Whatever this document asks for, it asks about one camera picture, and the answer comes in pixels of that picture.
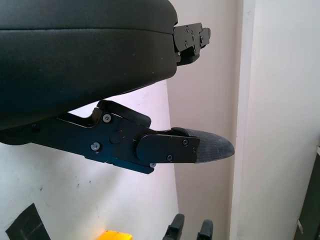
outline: black plastic part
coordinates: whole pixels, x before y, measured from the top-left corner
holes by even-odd
[[[0,30],[133,29],[172,34],[177,22],[168,0],[1,0],[0,7]]]
[[[162,240],[180,240],[184,223],[185,216],[183,214],[177,214],[174,217],[171,225],[168,226],[168,229]]]
[[[214,231],[213,222],[208,219],[204,220],[196,240],[212,240],[213,231]]]
[[[0,130],[168,79],[176,70],[172,34],[128,29],[0,30]]]
[[[195,62],[200,57],[200,49],[210,43],[210,37],[210,28],[203,28],[201,23],[175,27],[173,40],[177,66]]]
[[[10,240],[50,240],[35,204],[31,204],[5,231]]]
[[[200,139],[196,164],[225,159],[235,154],[235,148],[232,143],[217,134],[181,127],[173,127],[172,130],[185,136]]]
[[[67,121],[79,118],[76,123],[84,122],[80,120],[81,117],[66,113],[60,117],[61,119],[54,117],[23,127],[2,130],[0,135],[79,154],[90,160],[133,171],[152,173],[154,169],[150,167],[150,163],[139,160],[135,149],[137,140],[142,135],[157,134],[157,132],[112,113],[110,113],[112,124],[105,124],[102,120],[105,113],[95,108],[90,116],[92,120],[87,120],[95,122],[95,125],[90,124],[86,127]],[[97,151],[91,149],[93,143],[99,143],[100,148]]]
[[[143,115],[140,112],[134,111],[126,106],[123,106],[117,102],[109,101],[109,100],[101,100],[97,104],[97,107],[102,109],[105,112],[110,112],[113,114],[117,114],[124,119],[127,119],[136,124],[140,124],[147,128],[151,125],[151,118]]]
[[[196,137],[175,135],[146,135],[138,143],[136,154],[145,163],[195,163],[197,154],[193,151],[199,146],[200,140]]]

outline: hex bolt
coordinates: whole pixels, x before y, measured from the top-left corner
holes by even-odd
[[[98,142],[94,142],[91,144],[92,151],[98,151],[100,149],[100,144]]]
[[[182,141],[182,143],[183,143],[184,146],[188,146],[189,141],[188,141],[188,139],[185,139],[185,140]]]
[[[110,121],[111,121],[111,115],[110,115],[110,114],[105,114],[105,115],[103,115],[102,120],[103,120],[106,124],[110,123]]]
[[[172,160],[174,159],[174,156],[168,155],[168,156],[166,157],[166,159],[167,159],[168,162],[172,162]]]

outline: white wall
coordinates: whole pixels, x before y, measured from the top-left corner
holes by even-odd
[[[256,1],[232,240],[294,237],[320,136],[319,13],[318,0]]]
[[[231,140],[234,117],[237,0],[171,0],[178,25],[201,22],[211,28],[210,44],[193,64],[168,79],[172,127],[219,134]],[[203,220],[214,223],[215,240],[225,240],[231,160],[176,164],[179,212],[185,214],[182,238],[194,240]]]

